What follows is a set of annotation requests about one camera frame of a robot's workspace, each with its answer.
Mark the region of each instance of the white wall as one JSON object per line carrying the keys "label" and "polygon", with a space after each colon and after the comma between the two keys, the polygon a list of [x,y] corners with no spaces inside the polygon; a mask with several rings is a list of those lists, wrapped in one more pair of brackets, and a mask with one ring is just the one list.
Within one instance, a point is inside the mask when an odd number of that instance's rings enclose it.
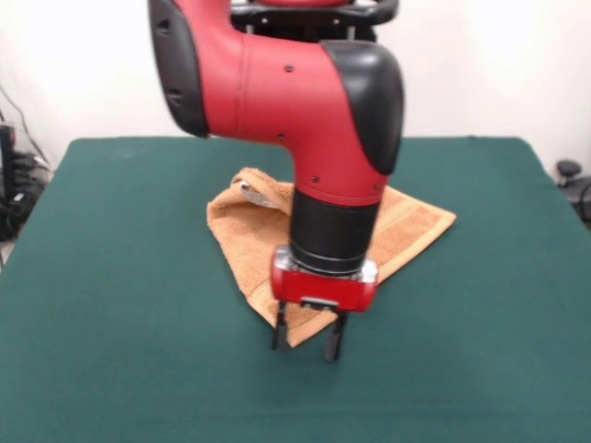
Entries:
{"label": "white wall", "polygon": [[[54,163],[78,137],[181,134],[146,3],[0,0],[0,81]],[[402,0],[380,38],[404,69],[406,135],[520,136],[547,169],[591,172],[590,25],[587,0]]]}

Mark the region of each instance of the green felt cloth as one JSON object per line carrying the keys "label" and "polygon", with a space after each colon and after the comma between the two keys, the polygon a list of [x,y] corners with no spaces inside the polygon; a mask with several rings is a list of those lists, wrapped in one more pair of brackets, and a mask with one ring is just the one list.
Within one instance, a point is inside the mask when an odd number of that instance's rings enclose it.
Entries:
{"label": "green felt cloth", "polygon": [[80,140],[0,276],[0,442],[591,441],[591,239],[518,139],[409,139],[392,185],[456,224],[286,354],[206,225],[223,139]]}

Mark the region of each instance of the silver metal part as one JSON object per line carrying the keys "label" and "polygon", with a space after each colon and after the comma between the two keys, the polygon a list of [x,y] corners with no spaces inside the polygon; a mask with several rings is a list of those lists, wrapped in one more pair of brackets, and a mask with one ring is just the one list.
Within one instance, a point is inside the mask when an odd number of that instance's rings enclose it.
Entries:
{"label": "silver metal part", "polygon": [[288,245],[279,245],[275,249],[273,266],[277,269],[292,270],[296,264],[292,260],[292,254]]}
{"label": "silver metal part", "polygon": [[333,302],[333,300],[325,300],[317,297],[302,297],[302,303],[310,303],[311,305],[326,305],[326,306],[338,306],[339,304]]}
{"label": "silver metal part", "polygon": [[359,272],[359,281],[363,283],[373,283],[378,279],[378,265],[375,261],[366,259]]}

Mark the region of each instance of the black joint cover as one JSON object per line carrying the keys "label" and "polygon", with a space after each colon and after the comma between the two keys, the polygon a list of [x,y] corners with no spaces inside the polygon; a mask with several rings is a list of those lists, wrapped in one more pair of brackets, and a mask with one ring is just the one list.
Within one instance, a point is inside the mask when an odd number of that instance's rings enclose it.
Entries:
{"label": "black joint cover", "polygon": [[151,38],[166,104],[188,134],[210,134],[199,74],[198,53],[185,16],[173,0],[150,0]]}
{"label": "black joint cover", "polygon": [[394,171],[404,122],[404,83],[398,62],[372,42],[321,42],[341,76],[357,134],[373,167]]}

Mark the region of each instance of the towel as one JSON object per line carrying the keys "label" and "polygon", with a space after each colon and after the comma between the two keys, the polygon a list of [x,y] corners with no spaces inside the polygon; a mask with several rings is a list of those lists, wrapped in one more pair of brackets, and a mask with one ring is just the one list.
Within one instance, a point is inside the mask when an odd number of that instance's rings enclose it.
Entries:
{"label": "towel", "polygon": [[[244,168],[207,206],[208,226],[247,303],[275,327],[278,302],[271,292],[271,258],[286,245],[294,185]],[[425,250],[456,220],[456,215],[391,187],[383,199],[368,257],[379,267],[379,283]],[[295,347],[329,326],[331,311],[288,304],[287,342]]]}

